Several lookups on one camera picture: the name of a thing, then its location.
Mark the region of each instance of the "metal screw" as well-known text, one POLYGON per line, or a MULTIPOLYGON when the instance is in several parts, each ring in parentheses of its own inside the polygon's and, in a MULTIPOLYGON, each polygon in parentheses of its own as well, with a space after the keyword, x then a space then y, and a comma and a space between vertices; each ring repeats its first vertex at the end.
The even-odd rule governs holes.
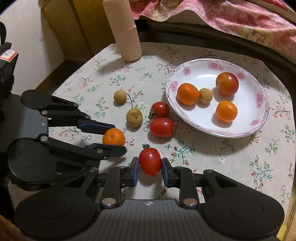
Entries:
POLYGON ((46 110, 42 110, 40 113, 41 113, 41 115, 47 115, 48 114, 48 112, 46 110))
POLYGON ((48 137, 47 137, 47 136, 41 136, 41 137, 40 137, 40 140, 41 140, 42 142, 47 142, 47 141, 48 141, 48 137))
POLYGON ((92 167, 91 169, 90 169, 90 171, 91 172, 95 172, 95 171, 97 171, 98 169, 96 168, 96 167, 92 167))
POLYGON ((97 151, 99 154, 103 154, 103 153, 104 153, 103 150, 102 150, 101 148, 98 148, 96 151, 97 151))
POLYGON ((102 204, 105 206, 111 206, 116 204, 116 200, 114 198, 108 197, 102 200, 102 204))
POLYGON ((186 198, 183 200, 183 203, 186 205, 186 206, 194 206, 197 204, 197 200, 194 199, 194 198, 186 198))

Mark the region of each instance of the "floral cloth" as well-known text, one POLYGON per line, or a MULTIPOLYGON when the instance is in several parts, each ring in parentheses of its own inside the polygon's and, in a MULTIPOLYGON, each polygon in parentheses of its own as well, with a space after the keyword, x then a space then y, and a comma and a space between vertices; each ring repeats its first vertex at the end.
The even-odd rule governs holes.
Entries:
POLYGON ((296 13, 283 1, 256 2, 263 5, 243 0, 143 0, 131 3, 131 9, 134 19, 145 16, 159 22, 191 10, 214 29, 296 58, 296 13))
MULTIPOLYGON (((141 59, 131 64, 124 63, 116 45, 108 46, 54 93, 79 104, 79 109, 92 119, 112 123, 124 132, 127 153, 121 158, 101 161, 100 172, 129 165, 134 156, 139 156, 142 145, 149 144, 158 149, 161 157, 167 157, 172 166, 188 167, 194 173, 214 169, 270 195, 286 212, 294 178, 295 124, 291 97, 279 79, 262 61, 248 56, 182 45, 141 43, 141 46, 141 59), (168 74, 183 62, 196 58, 227 60, 261 82, 270 105, 261 130, 239 139, 214 137, 187 125, 171 110, 170 118, 175 124, 173 137, 161 139, 149 133, 149 109, 154 102, 166 101, 164 86, 168 74), (119 89, 127 92, 127 101, 122 106, 113 100, 114 92, 119 89), (131 108, 143 113, 139 128, 126 123, 126 113, 131 108)), ((173 83, 170 88, 176 89, 173 83)), ((50 136, 79 146, 102 141, 102 136, 83 133, 76 127, 56 127, 49 131, 50 136)), ((12 190, 10 187, 14 203, 23 199, 24 191, 12 190)), ((202 200, 201 189, 197 191, 202 200)), ((178 199, 178 195, 178 189, 164 187, 161 174, 152 178, 141 171, 137 186, 122 190, 123 199, 178 199)))

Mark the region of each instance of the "blue finger pad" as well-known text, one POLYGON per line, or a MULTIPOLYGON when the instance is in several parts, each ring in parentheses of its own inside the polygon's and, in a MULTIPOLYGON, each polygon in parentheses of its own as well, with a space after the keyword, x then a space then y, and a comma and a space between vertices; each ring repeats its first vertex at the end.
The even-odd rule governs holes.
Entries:
POLYGON ((138 177, 139 177, 139 169, 140 169, 140 163, 139 158, 137 158, 135 166, 133 168, 133 186, 137 186, 138 177))
POLYGON ((163 184, 165 185, 165 187, 167 187, 168 186, 168 169, 163 159, 161 159, 161 174, 163 176, 163 184))
POLYGON ((96 123, 83 123, 77 126, 82 132, 103 135, 110 127, 98 125, 96 123))

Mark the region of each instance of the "floral tablecloth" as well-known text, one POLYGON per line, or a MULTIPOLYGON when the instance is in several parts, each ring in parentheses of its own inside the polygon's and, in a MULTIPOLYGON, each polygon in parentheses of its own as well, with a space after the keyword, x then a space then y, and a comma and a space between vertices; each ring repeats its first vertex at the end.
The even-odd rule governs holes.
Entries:
MULTIPOLYGON (((102 161, 100 172, 111 167, 129 165, 142 150, 142 144, 158 149, 172 166, 185 166, 194 173, 214 169, 259 192, 275 198, 287 211, 295 166, 295 124, 291 97, 285 86, 266 65, 257 59, 230 52, 158 43, 141 43, 139 61, 126 64, 116 45, 110 45, 69 77, 54 95, 79 104, 92 119, 112 123, 124 132, 127 153, 121 158, 102 161), (264 126, 255 134, 240 139, 210 136, 184 123, 172 110, 170 118, 175 131, 172 138, 161 139, 149 133, 149 109, 156 101, 166 101, 164 84, 168 74, 185 61, 196 58, 218 58, 240 65, 255 76, 264 87, 270 104, 264 126), (114 104, 118 89, 127 92, 123 106, 114 104), (126 113, 138 108, 143 113, 140 128, 129 127, 126 113)), ((50 136, 84 146, 101 142, 102 136, 83 133, 75 127, 50 128, 50 136)), ((19 191, 10 193, 19 202, 19 191)), ((202 191, 197 189, 202 201, 202 191)), ((122 190, 122 198, 178 199, 179 190, 166 189, 162 176, 140 173, 136 188, 122 190)))

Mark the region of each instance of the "red tomato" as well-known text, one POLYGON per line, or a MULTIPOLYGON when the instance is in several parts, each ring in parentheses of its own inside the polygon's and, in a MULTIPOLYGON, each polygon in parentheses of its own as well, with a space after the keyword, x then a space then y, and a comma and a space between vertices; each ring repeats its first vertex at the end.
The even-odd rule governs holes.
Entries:
POLYGON ((150 132, 157 137, 170 137, 173 134, 174 123, 169 118, 158 118, 150 123, 150 132))
POLYGON ((151 106, 149 119, 153 118, 167 118, 170 114, 170 107, 167 103, 159 101, 151 106))
POLYGON ((140 166, 146 175, 155 177, 161 170, 160 154, 147 144, 143 145, 143 148, 139 155, 140 166))
POLYGON ((239 81, 235 75, 223 72, 216 78, 216 87, 222 95, 232 96, 239 89, 239 81))

